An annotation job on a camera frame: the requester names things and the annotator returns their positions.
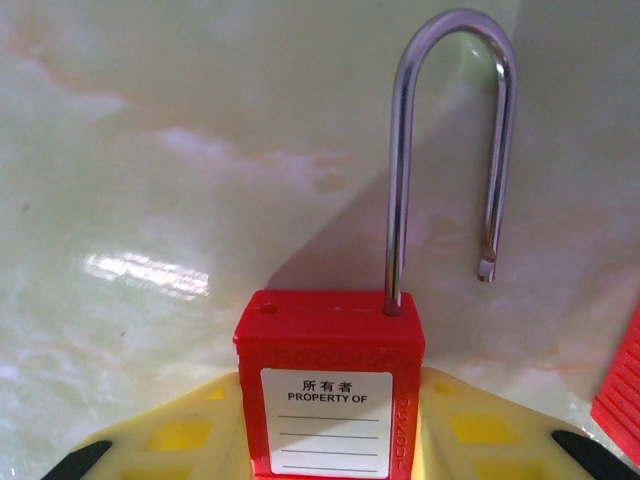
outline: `metal shackle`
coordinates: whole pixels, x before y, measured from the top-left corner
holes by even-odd
[[[517,93],[516,59],[509,38],[487,15],[469,9],[440,14],[427,22],[407,45],[393,87],[391,113],[390,188],[387,219],[387,254],[384,313],[400,314],[400,277],[405,264],[409,170],[416,82],[422,63],[433,46],[445,36],[467,32],[478,37],[495,62],[498,79],[496,114],[487,200],[484,213],[478,279],[490,283],[495,277],[498,242],[511,147]]]

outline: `cream background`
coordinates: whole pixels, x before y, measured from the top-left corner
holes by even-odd
[[[235,368],[265,285],[381,288],[391,87],[432,15],[511,35],[496,282],[475,280],[491,123],[465,35],[425,62],[408,265],[426,363],[582,426],[640,289],[634,0],[5,0],[0,480]]]

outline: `blank lines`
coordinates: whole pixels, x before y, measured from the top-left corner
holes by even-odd
[[[356,435],[326,435],[322,433],[291,433],[291,432],[280,432],[280,435],[290,436],[290,437],[322,437],[322,438],[354,438],[357,440],[378,440],[379,437],[360,437]]]
[[[278,415],[278,418],[295,418],[299,420],[335,420],[339,422],[379,422],[377,418],[347,418],[347,417],[313,417],[303,415]]]
[[[346,455],[348,457],[377,457],[377,453],[355,453],[355,452],[322,452],[318,450],[281,450],[287,453],[313,453],[318,455]]]
[[[301,465],[283,465],[287,470],[324,470],[327,472],[378,473],[377,470],[359,470],[356,468],[303,467]]]

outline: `white label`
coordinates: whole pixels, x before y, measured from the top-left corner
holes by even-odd
[[[261,372],[274,474],[387,478],[390,373]]]

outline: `red padlock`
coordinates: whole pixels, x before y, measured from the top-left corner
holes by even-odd
[[[478,35],[493,54],[498,102],[478,277],[491,282],[506,186],[516,72],[489,17],[455,10],[425,24],[404,52],[393,95],[385,291],[257,292],[235,332],[256,479],[408,480],[425,338],[410,295],[401,304],[416,80],[447,34]]]

